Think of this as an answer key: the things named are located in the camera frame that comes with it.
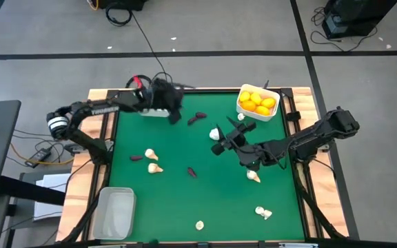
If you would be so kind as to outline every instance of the white bowl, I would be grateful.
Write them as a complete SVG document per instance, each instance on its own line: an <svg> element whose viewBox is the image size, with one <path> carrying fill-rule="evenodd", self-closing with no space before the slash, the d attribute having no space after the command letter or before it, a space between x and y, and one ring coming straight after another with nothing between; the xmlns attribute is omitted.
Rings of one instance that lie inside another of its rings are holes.
<svg viewBox="0 0 397 248"><path fill-rule="evenodd" d="M239 100L240 100L240 95L241 92L249 92L250 94L252 93L259 93L262 99L266 99L266 98L273 98L275 99L275 106L273 109L270 110L270 115L268 116L263 116L261 114L257 114L256 112L251 112L251 111L247 111L244 110L239 104ZM280 94L270 91L270 90L266 90L263 89L261 87L256 87L253 85L248 85L248 84L244 84L241 86L240 92L238 93L238 97L237 97L237 107L236 110L238 113L243 113L246 116L255 118L257 120L260 121L269 121L272 117L274 117L276 115L276 111L278 110L278 105L280 104Z"/></svg>

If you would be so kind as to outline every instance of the green felt mat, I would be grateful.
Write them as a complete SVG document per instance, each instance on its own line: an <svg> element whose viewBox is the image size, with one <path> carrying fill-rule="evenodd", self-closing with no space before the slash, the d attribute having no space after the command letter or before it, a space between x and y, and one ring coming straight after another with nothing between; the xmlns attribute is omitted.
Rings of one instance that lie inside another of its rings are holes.
<svg viewBox="0 0 397 248"><path fill-rule="evenodd" d="M183 118L170 125L166 118L120 113L110 187L131 187L136 194L132 234L125 241L160 242L231 240L302 240L301 217L288 158L287 169L261 167L261 183L246 178L234 151L211 152L210 130L219 124L225 134L234 128L237 94L186 94ZM208 117L188 126L196 112ZM246 137L250 143L285 137L281 111L269 122L256 121ZM149 174L148 158L131 162L152 148L163 173ZM198 178L192 178L192 167ZM273 212L268 220L255 207ZM195 229L197 221L205 227Z"/></svg>

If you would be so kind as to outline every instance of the white paper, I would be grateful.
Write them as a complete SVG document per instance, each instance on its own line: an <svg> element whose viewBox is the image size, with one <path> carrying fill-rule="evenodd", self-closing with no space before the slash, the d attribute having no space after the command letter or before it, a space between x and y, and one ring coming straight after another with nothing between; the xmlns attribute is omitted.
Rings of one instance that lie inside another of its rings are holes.
<svg viewBox="0 0 397 248"><path fill-rule="evenodd" d="M70 177L70 173L67 174L54 174L54 175L44 175L43 180L36 181L36 185L42 187L53 187L52 189L58 190L60 192L65 191L65 183ZM34 217L33 221L42 220L44 218L52 218L61 216L62 206L47 204L47 203L38 203L34 202L34 216L43 216L46 214L50 214L44 217Z"/></svg>

